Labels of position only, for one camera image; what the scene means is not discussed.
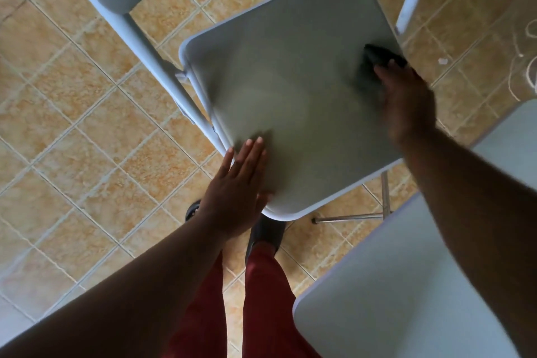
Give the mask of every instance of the forearm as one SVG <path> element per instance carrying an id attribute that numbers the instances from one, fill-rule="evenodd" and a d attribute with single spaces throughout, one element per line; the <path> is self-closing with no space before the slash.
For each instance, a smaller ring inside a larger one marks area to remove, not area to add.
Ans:
<path id="1" fill-rule="evenodd" d="M 537 322 L 537 193 L 438 130 L 401 148 L 454 258 L 514 341 L 527 345 Z"/>
<path id="2" fill-rule="evenodd" d="M 0 356 L 161 356 L 224 242 L 208 218 L 194 216 Z"/>

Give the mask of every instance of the red pants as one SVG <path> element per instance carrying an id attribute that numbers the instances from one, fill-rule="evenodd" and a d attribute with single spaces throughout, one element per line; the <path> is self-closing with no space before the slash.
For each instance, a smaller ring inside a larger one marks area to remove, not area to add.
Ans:
<path id="1" fill-rule="evenodd" d="M 222 274 L 220 253 L 186 310 L 166 357 L 227 356 Z M 254 246 L 246 265 L 245 281 L 243 357 L 320 358 L 295 328 L 295 296 L 269 246 Z"/>

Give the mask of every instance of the shoe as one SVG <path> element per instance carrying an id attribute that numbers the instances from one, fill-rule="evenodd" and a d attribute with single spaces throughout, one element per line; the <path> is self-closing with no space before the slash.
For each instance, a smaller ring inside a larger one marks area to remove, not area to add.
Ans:
<path id="1" fill-rule="evenodd" d="M 185 215 L 185 222 L 187 222 L 189 219 L 191 219 L 196 211 L 198 211 L 198 208 L 200 207 L 200 203 L 201 203 L 201 200 L 198 199 L 196 202 L 192 203 L 191 206 L 189 206 L 189 209 L 186 210 L 186 215 Z"/>
<path id="2" fill-rule="evenodd" d="M 244 259 L 244 263 L 248 262 L 248 257 L 252 252 L 252 247 L 256 242 L 259 241 L 265 241 L 274 245 L 276 252 L 278 252 L 281 240 L 284 237 L 284 232 L 285 222 L 276 221 L 275 219 L 270 219 L 261 214 L 259 221 L 256 222 L 256 225 L 252 226 L 250 231 L 250 240 L 248 241 L 248 247 L 246 248 L 246 257 Z"/>

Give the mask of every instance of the tile floor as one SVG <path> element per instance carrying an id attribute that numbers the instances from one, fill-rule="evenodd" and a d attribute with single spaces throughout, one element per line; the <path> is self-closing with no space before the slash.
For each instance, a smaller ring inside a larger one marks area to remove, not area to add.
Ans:
<path id="1" fill-rule="evenodd" d="M 144 0 L 132 15 L 180 65 L 182 40 L 260 1 Z M 380 2 L 393 23 L 403 0 Z M 420 1 L 401 42 L 461 143 L 514 96 L 533 97 L 524 74 L 536 18 L 535 0 Z M 0 0 L 0 343 L 180 226 L 220 158 L 87 0 Z M 404 165 L 389 179 L 394 207 L 417 190 Z M 318 213 L 373 211 L 379 199 L 376 179 Z M 294 292 L 379 223 L 289 224 L 277 259 Z M 241 349 L 247 239 L 225 247 L 230 356 Z"/>

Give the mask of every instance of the metal bar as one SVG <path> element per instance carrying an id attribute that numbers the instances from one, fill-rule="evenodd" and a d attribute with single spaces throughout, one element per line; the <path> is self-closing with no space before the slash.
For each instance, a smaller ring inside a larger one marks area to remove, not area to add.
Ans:
<path id="1" fill-rule="evenodd" d="M 341 221 L 353 221 L 360 219 L 379 219 L 383 214 L 380 212 L 373 214 L 358 214 L 358 215 L 345 215 L 343 217 L 331 217 L 331 218 L 312 218 L 313 224 L 324 224 L 326 222 L 341 222 Z"/>
<path id="2" fill-rule="evenodd" d="M 380 175 L 380 185 L 382 187 L 382 218 L 386 219 L 392 212 L 390 210 L 390 187 L 388 185 L 387 171 L 383 171 Z"/>

